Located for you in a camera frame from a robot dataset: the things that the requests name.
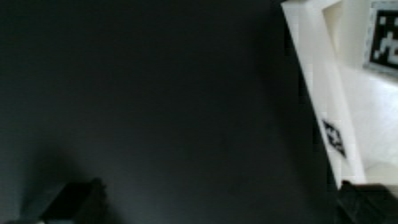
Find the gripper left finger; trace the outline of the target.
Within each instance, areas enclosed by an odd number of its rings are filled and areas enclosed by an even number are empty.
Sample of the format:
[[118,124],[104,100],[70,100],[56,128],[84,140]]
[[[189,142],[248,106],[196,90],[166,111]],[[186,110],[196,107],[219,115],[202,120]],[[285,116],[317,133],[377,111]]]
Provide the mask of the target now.
[[22,211],[24,224],[106,224],[107,186],[100,178],[43,192]]

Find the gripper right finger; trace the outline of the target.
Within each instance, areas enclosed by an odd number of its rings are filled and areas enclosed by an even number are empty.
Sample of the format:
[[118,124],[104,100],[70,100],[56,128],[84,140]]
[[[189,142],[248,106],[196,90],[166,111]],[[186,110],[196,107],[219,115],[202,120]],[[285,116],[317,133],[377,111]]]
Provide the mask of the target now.
[[335,224],[398,224],[398,198],[383,184],[342,182]]

